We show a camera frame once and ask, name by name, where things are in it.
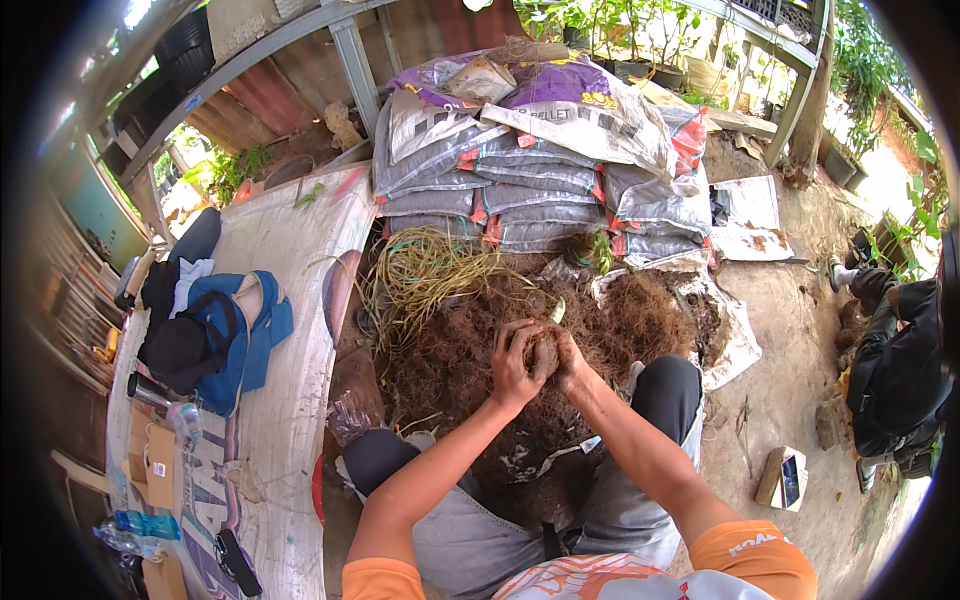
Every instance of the black phone case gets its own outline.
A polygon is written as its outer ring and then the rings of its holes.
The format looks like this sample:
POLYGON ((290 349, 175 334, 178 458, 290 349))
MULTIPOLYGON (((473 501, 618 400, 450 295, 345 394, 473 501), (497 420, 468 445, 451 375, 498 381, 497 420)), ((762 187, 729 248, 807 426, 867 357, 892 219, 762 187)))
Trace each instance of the black phone case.
POLYGON ((224 529, 220 532, 220 538, 224 541, 224 547, 227 550, 224 555, 224 563, 227 564, 233 574, 237 586, 240 586, 240 591, 249 597, 263 593, 263 588, 260 586, 260 582, 256 581, 253 569, 244 559, 243 552, 240 551, 240 545, 237 543, 237 538, 233 535, 233 532, 224 529))

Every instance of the blue jacket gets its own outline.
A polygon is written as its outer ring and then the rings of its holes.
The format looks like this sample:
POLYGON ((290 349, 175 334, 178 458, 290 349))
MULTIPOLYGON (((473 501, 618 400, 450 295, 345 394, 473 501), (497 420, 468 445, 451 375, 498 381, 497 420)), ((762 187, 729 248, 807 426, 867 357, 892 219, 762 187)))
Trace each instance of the blue jacket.
MULTIPOLYGON (((236 337, 230 342, 227 362, 200 380, 197 394, 205 408, 226 418, 233 414, 242 393, 266 383, 270 350, 293 333, 294 315, 290 300, 268 271, 201 277, 190 286, 188 305, 211 290, 223 292, 232 300, 236 337)), ((214 324, 224 337, 228 336, 227 319, 219 302, 200 311, 197 319, 214 324)), ((209 336, 208 341, 215 348, 209 336)))

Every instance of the sock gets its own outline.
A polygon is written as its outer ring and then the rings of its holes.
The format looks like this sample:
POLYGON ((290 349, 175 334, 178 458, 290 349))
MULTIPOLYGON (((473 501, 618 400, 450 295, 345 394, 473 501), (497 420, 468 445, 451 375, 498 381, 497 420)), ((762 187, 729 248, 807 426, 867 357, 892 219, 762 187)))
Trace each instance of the sock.
POLYGON ((894 458, 893 452, 887 452, 886 454, 880 454, 879 456, 871 456, 869 458, 861 456, 860 467, 861 467, 861 470, 863 470, 864 474, 869 475, 870 473, 867 471, 868 468, 871 471, 873 471, 873 469, 876 468, 877 465, 887 465, 889 463, 895 463, 896 461, 897 459, 894 458))
POLYGON ((833 266, 833 280, 836 281, 837 287, 850 285, 858 273, 860 273, 859 269, 844 269, 843 265, 833 266))

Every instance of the knee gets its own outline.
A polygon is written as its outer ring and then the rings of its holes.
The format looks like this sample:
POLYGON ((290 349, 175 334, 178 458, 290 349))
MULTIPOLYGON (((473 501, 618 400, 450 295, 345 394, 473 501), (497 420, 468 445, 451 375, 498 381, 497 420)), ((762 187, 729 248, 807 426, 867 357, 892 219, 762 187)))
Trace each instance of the knee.
POLYGON ((664 354, 663 356, 658 356, 647 365, 643 372, 662 373, 663 375, 677 378, 700 379, 700 373, 697 371, 697 368, 693 366, 693 363, 679 354, 664 354))

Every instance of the forearm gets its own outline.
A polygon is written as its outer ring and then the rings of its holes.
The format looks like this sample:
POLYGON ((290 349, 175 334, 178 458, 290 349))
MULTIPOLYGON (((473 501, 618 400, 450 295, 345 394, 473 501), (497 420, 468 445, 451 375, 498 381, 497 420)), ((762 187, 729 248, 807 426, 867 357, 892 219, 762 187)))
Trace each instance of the forearm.
POLYGON ((702 486, 686 453, 589 370, 567 395, 636 486, 671 511, 688 485, 702 486))
POLYGON ((364 516, 383 512, 413 527, 456 485, 517 412, 492 400, 484 402, 463 424, 377 488, 367 500, 364 516))

